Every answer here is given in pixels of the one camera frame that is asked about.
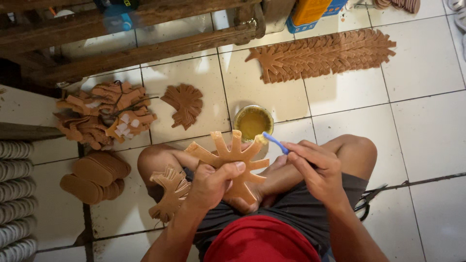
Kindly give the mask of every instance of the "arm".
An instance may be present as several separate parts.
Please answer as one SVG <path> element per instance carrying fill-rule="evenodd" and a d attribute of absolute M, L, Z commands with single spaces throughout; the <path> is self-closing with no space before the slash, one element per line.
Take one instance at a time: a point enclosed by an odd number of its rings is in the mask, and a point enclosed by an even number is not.
<path fill-rule="evenodd" d="M 337 209 L 327 208 L 327 211 L 330 244 L 337 261 L 388 261 L 356 217 L 349 202 Z"/>
<path fill-rule="evenodd" d="M 149 248 L 141 262 L 186 261 L 194 234 L 207 211 L 191 208 L 188 199 L 183 202 L 167 228 Z"/>
<path fill-rule="evenodd" d="M 303 175 L 309 192 L 327 209 L 335 259 L 388 262 L 350 206 L 342 186 L 341 162 L 336 155 L 309 141 L 300 145 L 283 142 L 283 145 L 291 150 L 288 159 Z"/>
<path fill-rule="evenodd" d="M 141 262 L 186 261 L 194 234 L 204 216 L 220 203 L 231 179 L 242 174 L 245 168 L 243 162 L 235 162 L 216 171 L 206 163 L 199 163 L 186 200 Z"/>

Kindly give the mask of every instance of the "blue toothbrush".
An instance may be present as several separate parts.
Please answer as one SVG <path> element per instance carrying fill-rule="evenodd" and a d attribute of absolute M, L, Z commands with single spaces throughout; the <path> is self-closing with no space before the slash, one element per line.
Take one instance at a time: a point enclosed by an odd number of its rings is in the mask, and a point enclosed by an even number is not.
<path fill-rule="evenodd" d="M 267 138 L 268 140 L 270 140 L 270 141 L 274 142 L 275 144 L 277 144 L 277 145 L 280 147 L 281 151 L 282 151 L 285 155 L 288 155 L 289 150 L 286 149 L 282 144 L 280 144 L 280 142 L 278 142 L 277 139 L 275 139 L 274 137 L 272 137 L 271 135 L 269 135 L 269 134 L 266 133 L 265 131 L 262 132 L 262 135 L 263 135 L 265 138 Z"/>

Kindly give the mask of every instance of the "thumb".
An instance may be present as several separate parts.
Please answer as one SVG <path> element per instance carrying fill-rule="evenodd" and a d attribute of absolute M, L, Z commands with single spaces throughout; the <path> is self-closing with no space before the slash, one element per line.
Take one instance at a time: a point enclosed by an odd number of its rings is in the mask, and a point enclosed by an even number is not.
<path fill-rule="evenodd" d="M 233 162 L 224 164 L 219 168 L 213 177 L 221 180 L 221 182 L 233 179 L 241 175 L 246 170 L 246 164 L 244 162 Z"/>

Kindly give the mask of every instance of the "person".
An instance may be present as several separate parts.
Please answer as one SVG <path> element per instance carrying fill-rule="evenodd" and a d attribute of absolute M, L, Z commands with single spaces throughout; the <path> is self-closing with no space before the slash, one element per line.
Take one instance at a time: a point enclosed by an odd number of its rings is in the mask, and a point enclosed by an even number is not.
<path fill-rule="evenodd" d="M 167 164 L 184 170 L 192 188 L 142 262 L 186 261 L 193 243 L 205 262 L 316 262 L 330 247 L 336 261 L 388 261 L 353 212 L 377 160 L 375 145 L 354 135 L 321 146 L 282 144 L 290 153 L 260 173 L 263 184 L 248 184 L 257 198 L 252 205 L 222 200 L 231 179 L 245 170 L 243 162 L 215 170 L 167 145 L 144 149 L 137 167 L 156 202 L 163 188 L 149 178 Z"/>

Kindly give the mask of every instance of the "white tile floor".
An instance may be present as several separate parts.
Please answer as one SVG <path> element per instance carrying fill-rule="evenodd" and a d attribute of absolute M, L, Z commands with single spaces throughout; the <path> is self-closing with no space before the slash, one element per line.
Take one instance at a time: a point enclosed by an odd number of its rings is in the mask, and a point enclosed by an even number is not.
<path fill-rule="evenodd" d="M 445 10 L 442 0 L 423 0 L 417 15 L 392 8 L 344 10 L 306 32 L 285 30 L 244 46 L 214 48 L 91 77 L 83 85 L 85 89 L 119 79 L 143 84 L 151 96 L 179 83 L 192 84 L 204 94 L 203 111 L 188 131 L 181 126 L 171 128 L 174 110 L 156 98 L 150 109 L 159 119 L 151 131 L 116 147 L 133 170 L 122 196 L 91 207 L 97 239 L 94 260 L 138 261 L 160 235 L 160 230 L 151 231 L 162 224 L 147 214 L 154 203 L 137 173 L 138 154 L 150 144 L 184 149 L 194 140 L 213 150 L 209 132 L 222 131 L 228 141 L 230 121 L 249 104 L 264 106 L 272 113 L 274 136 L 279 140 L 307 139 L 321 145 L 345 133 L 370 138 L 377 146 L 378 160 L 368 189 L 465 173 L 466 62 L 462 34 L 452 13 Z M 219 11 L 212 19 L 202 15 L 138 29 L 136 45 L 229 25 L 231 12 Z M 259 63 L 244 63 L 250 47 L 370 27 L 397 41 L 396 56 L 381 68 L 264 85 L 259 79 Z M 128 38 L 122 44 L 131 45 L 131 41 Z M 72 158 L 77 157 L 76 144 L 61 139 L 39 142 L 36 147 L 47 152 L 33 156 L 41 203 L 37 236 L 39 249 L 46 251 L 73 244 L 84 230 L 83 208 L 58 187 L 58 178 L 70 172 Z M 271 145 L 260 156 L 274 161 L 280 154 Z M 464 261 L 465 186 L 466 178 L 456 177 L 384 191 L 371 202 L 364 225 L 391 261 Z M 85 261 L 82 247 L 42 252 L 36 261 L 71 261 L 67 259 L 70 256 L 73 262 Z M 195 248 L 189 261 L 197 261 Z"/>

